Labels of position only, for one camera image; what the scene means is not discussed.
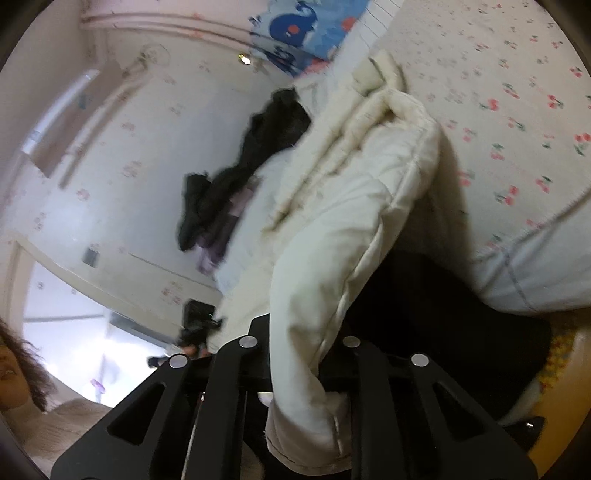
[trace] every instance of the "wall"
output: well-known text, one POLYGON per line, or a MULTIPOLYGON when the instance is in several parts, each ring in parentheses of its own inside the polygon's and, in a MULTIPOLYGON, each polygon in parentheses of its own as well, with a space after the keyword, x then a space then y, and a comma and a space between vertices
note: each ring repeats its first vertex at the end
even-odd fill
POLYGON ((0 71, 0 205, 18 170, 15 150, 50 102, 90 65, 80 0, 54 0, 0 71))
MULTIPOLYGON (((126 79, 97 112, 101 120, 91 119, 90 124, 98 126, 90 132, 86 132, 90 126, 83 129, 81 136, 90 140, 79 163, 73 165, 72 156, 64 155, 49 179, 30 163, 22 168, 1 212, 0 291, 4 298, 0 313, 6 315, 15 252, 23 245, 77 291, 156 332, 176 337, 188 299, 217 305, 221 294, 159 265, 164 262, 153 253, 164 244, 150 242, 147 250, 139 251, 136 231, 149 240, 146 224, 155 226, 167 236, 170 254, 180 253, 174 237, 181 215, 183 174, 213 172, 231 163, 232 154, 219 156, 200 147, 207 141, 212 148, 236 147, 247 126, 249 112, 226 103, 226 116, 239 113, 243 121, 229 121, 211 138, 211 130, 201 128, 208 114, 216 112, 210 95, 227 100, 230 95, 224 97, 224 92, 231 92, 233 98, 246 98, 254 111, 287 78, 278 69, 268 74, 256 71, 239 62, 236 52, 197 39, 112 30, 106 43, 110 58, 123 68, 135 65, 139 72, 136 59, 145 52, 148 70, 126 79), (170 171, 166 178, 160 174, 167 169, 176 172, 176 179, 170 171), (159 199, 169 207, 152 210, 154 204, 148 200, 159 199), (176 203, 167 203, 170 199, 176 203), (94 267, 83 262, 89 247, 99 253, 94 267), (149 258, 139 258, 142 254, 149 258)), ((71 151, 77 151, 77 142, 71 151)), ((195 265, 194 255, 184 254, 183 265, 195 265)))
POLYGON ((84 296, 41 264, 35 263, 29 281, 24 320, 103 316, 105 307, 84 296))
POLYGON ((0 318, 16 332, 22 329, 31 273, 35 259, 24 249, 15 251, 12 270, 12 282, 5 285, 5 308, 0 310, 0 318))
POLYGON ((92 20, 111 16, 141 16, 151 14, 152 22, 166 21, 172 17, 175 23, 179 18, 211 22, 211 26, 231 25, 250 31, 249 17, 256 16, 268 8, 268 0, 167 0, 163 4, 143 0, 94 0, 86 3, 83 18, 92 20))

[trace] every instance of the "pink flower pattern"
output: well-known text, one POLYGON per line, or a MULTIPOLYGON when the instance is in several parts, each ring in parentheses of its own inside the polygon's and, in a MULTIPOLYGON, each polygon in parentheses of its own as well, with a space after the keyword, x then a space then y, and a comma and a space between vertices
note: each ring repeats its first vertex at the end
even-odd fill
POLYGON ((90 198, 90 193, 88 193, 88 190, 86 189, 80 189, 76 192, 76 196, 78 197, 78 200, 86 201, 90 198))
POLYGON ((400 21, 396 58, 451 143, 440 161, 455 162, 462 195, 443 195, 472 251, 541 228, 591 181, 591 78, 571 42, 532 0, 417 2, 400 21))
POLYGON ((125 177, 136 178, 138 176, 141 166, 142 162, 137 160, 131 161, 125 167, 123 167, 123 175, 125 177))

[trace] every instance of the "blue fabric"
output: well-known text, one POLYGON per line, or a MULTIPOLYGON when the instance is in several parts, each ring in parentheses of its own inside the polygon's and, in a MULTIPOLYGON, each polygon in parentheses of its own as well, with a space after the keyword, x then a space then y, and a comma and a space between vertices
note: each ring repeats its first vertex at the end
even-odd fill
POLYGON ((330 60, 369 0, 271 0, 251 17, 253 49, 282 70, 297 75, 330 60))

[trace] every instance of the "woman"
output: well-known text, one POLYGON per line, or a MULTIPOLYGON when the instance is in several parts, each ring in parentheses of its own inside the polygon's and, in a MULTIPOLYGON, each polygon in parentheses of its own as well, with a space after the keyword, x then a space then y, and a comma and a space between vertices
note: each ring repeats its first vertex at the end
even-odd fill
POLYGON ((53 390, 34 347, 0 319, 0 413, 47 476, 57 458, 109 411, 78 398, 47 412, 47 396, 53 390))

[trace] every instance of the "pink cherry print fabric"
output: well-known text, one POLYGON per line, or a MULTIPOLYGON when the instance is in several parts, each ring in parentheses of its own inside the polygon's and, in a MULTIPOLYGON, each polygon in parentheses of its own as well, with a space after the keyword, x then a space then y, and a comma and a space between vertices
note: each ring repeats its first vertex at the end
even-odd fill
POLYGON ((591 187, 591 78, 534 0, 405 0, 377 47, 444 135, 431 189, 456 258, 486 258, 591 187))

